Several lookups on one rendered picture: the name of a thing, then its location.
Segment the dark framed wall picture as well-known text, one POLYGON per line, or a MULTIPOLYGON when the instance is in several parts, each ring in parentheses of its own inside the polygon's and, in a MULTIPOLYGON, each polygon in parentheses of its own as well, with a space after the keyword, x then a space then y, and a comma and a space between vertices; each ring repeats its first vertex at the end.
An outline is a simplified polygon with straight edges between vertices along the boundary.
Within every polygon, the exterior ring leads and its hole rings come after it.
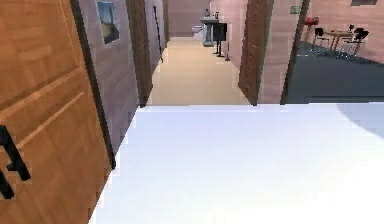
POLYGON ((350 6, 374 6, 377 4, 377 0, 351 0, 350 6))

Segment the wooden dining table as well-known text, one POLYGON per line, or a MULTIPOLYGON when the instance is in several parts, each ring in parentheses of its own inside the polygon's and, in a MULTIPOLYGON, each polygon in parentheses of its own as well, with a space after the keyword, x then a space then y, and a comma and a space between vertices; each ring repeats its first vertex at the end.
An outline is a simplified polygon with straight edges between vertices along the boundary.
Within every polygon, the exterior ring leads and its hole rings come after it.
POLYGON ((325 31, 324 34, 332 37, 330 45, 331 50, 335 50, 337 48, 341 38, 351 38, 353 35, 351 31, 325 31))

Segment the black dining chair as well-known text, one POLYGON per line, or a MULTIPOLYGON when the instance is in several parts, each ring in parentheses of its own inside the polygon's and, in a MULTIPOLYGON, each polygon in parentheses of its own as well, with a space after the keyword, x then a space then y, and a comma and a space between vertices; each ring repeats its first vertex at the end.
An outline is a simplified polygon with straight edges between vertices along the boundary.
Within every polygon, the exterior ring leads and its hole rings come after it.
POLYGON ((350 39, 347 40, 348 44, 355 44, 353 54, 356 55, 360 49, 363 40, 368 36, 369 32, 364 28, 356 28, 350 39))
POLYGON ((320 42, 323 42, 324 40, 326 40, 327 42, 330 41, 329 38, 326 38, 324 36, 324 29, 323 28, 316 28, 314 30, 314 39, 312 41, 312 47, 315 47, 317 40, 319 40, 320 42))

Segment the grey pedestal sink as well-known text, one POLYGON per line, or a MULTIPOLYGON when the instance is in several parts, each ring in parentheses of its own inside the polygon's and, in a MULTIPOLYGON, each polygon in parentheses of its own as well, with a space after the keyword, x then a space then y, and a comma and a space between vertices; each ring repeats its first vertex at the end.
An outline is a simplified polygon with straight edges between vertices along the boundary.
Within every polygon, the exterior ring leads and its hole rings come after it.
POLYGON ((203 46, 213 47, 214 43, 212 40, 212 28, 214 24, 219 22, 219 20, 214 17, 202 17, 200 21, 206 26, 206 36, 203 42, 203 46))

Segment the dark brown room door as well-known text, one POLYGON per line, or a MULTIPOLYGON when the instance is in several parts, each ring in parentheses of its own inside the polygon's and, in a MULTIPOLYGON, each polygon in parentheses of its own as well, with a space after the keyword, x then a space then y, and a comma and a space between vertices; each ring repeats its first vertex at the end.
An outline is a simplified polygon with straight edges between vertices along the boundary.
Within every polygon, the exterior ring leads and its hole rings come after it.
POLYGON ((126 0, 135 63, 139 106, 145 107, 153 88, 145 0, 126 0))
POLYGON ((256 105, 264 65, 272 0, 248 0, 238 87, 256 105))

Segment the framed picture with blue sky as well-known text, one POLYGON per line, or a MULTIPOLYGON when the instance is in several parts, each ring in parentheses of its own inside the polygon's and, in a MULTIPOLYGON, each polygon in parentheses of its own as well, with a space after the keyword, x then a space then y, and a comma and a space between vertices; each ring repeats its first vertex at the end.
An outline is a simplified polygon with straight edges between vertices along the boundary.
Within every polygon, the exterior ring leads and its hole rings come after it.
POLYGON ((114 2, 98 1, 97 10, 101 24, 101 32, 105 45, 120 38, 119 23, 114 2))

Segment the light brown wooden room door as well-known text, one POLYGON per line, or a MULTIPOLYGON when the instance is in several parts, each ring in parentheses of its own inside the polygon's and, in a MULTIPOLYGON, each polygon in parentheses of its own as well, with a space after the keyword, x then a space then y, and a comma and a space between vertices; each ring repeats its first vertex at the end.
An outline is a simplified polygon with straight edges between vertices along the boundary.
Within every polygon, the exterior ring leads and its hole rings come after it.
POLYGON ((0 0, 0 125, 31 175, 0 146, 0 224, 88 224, 111 171, 73 1, 0 0))

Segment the red round seat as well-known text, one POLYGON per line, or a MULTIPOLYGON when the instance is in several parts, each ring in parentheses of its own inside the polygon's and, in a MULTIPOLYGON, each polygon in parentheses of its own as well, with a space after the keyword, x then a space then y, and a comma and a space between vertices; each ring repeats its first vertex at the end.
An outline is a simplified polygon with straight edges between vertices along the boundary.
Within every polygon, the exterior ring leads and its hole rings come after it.
POLYGON ((310 31, 311 28, 319 23, 319 18, 318 17, 307 17, 304 20, 304 25, 307 27, 305 36, 304 36, 304 41, 307 42, 309 39, 310 31))

